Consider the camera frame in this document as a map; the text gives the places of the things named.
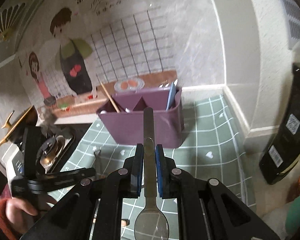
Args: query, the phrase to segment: transparent spoon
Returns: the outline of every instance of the transparent spoon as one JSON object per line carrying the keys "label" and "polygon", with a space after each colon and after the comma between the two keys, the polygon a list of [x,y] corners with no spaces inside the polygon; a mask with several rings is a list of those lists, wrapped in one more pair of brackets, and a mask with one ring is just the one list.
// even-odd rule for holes
{"label": "transparent spoon", "polygon": [[169,225],[164,214],[156,204],[156,165],[154,153],[154,121],[153,109],[147,107],[143,110],[144,127],[144,189],[146,206],[138,215],[134,224],[136,240],[156,240],[169,238]]}

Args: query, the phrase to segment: gold fan decoration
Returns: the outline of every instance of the gold fan decoration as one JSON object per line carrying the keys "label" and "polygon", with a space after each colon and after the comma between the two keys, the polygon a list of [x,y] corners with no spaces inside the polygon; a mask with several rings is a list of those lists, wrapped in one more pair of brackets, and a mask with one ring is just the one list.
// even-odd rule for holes
{"label": "gold fan decoration", "polygon": [[8,40],[23,12],[25,3],[19,3],[0,12],[0,42]]}

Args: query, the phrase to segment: wok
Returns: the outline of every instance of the wok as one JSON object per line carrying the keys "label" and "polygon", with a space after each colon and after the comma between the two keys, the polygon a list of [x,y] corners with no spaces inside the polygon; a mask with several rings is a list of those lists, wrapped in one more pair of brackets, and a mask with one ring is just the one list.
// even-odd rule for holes
{"label": "wok", "polygon": [[5,124],[1,127],[8,128],[8,132],[5,137],[0,141],[0,146],[7,141],[10,141],[12,143],[20,143],[22,142],[23,133],[25,131],[26,125],[32,125],[36,126],[38,121],[38,115],[37,110],[34,106],[29,107],[27,110],[25,110],[22,114],[18,116],[16,121],[11,124],[10,118],[12,117],[14,113],[14,110],[11,112],[11,114],[8,116]]}

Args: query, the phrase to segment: white label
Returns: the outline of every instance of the white label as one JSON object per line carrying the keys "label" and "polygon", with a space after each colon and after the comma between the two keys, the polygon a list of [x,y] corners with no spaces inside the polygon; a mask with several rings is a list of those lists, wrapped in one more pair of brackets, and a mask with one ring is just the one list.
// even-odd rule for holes
{"label": "white label", "polygon": [[300,121],[294,116],[294,114],[290,114],[289,119],[286,124],[286,128],[288,128],[289,131],[293,135],[295,135],[299,126],[300,126]]}
{"label": "white label", "polygon": [[278,151],[276,150],[276,148],[274,147],[274,145],[272,145],[269,149],[269,155],[272,158],[275,166],[277,166],[277,168],[283,163],[283,159],[281,158],[280,154],[278,153]]}

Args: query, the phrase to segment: black apron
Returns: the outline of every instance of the black apron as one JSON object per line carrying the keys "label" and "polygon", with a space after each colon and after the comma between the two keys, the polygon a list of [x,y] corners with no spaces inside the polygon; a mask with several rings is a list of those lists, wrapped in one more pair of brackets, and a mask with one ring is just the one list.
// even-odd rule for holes
{"label": "black apron", "polygon": [[[59,50],[60,54],[60,65],[62,72],[67,80],[69,87],[77,93],[77,95],[81,95],[87,92],[92,91],[91,79],[88,75],[86,66],[84,64],[84,59],[80,54],[80,51],[74,44],[72,40],[70,40],[74,46],[74,54],[70,57],[64,59],[61,54],[61,46]],[[81,70],[77,72],[75,77],[70,75],[70,71],[74,68],[75,65],[80,65]]]}

